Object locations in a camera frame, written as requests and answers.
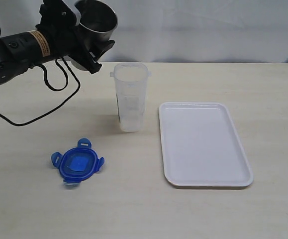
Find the warning label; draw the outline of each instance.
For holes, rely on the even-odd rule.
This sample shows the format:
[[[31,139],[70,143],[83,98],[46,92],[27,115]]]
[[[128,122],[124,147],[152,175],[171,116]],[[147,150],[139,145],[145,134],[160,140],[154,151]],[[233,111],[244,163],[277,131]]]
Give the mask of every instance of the warning label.
[[[37,30],[30,31],[29,33],[31,35],[33,35],[34,38],[39,43],[41,51],[42,51],[42,56],[46,57],[46,56],[51,55],[51,50],[50,50],[49,43],[47,42],[47,40],[45,39],[43,34],[41,32],[39,32],[39,31],[37,31]]]

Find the clear plastic container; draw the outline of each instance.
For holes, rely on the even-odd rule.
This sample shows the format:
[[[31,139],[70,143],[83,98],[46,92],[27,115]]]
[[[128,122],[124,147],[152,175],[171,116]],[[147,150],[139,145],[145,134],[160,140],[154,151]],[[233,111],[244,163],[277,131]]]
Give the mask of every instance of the clear plastic container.
[[[124,62],[117,64],[110,76],[115,79],[120,128],[124,132],[140,131],[150,72],[142,63]]]

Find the blue plastic lid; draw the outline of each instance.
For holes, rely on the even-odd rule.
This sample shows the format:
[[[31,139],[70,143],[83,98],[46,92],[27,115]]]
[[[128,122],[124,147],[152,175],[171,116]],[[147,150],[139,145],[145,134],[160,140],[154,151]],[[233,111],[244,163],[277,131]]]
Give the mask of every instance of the blue plastic lid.
[[[73,185],[80,184],[98,173],[104,164],[104,158],[98,158],[87,138],[80,139],[78,147],[70,149],[64,155],[54,153],[51,160],[54,167],[59,169],[64,182]]]

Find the white tabletop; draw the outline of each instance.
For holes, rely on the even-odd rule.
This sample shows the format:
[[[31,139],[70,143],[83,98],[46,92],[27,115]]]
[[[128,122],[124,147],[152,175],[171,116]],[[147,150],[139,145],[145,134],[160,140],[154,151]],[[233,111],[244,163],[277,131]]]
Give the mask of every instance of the white tabletop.
[[[288,65],[147,64],[145,129],[118,125],[114,63],[30,126],[0,119],[0,239],[288,239]],[[63,76],[47,64],[50,81]],[[76,87],[54,93],[39,69],[0,86],[0,111],[23,122],[57,106]],[[184,190],[163,175],[158,106],[220,102],[232,115],[254,183],[244,190]],[[50,162],[87,137],[106,159],[101,174],[68,190]]]

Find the white cloth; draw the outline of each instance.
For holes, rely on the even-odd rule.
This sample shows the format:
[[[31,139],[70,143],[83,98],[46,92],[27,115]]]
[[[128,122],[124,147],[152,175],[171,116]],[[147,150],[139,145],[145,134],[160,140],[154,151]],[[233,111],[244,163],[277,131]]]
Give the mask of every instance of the white cloth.
[[[104,2],[119,27],[103,61],[288,62],[288,0]],[[0,0],[2,34],[33,29],[41,4]]]

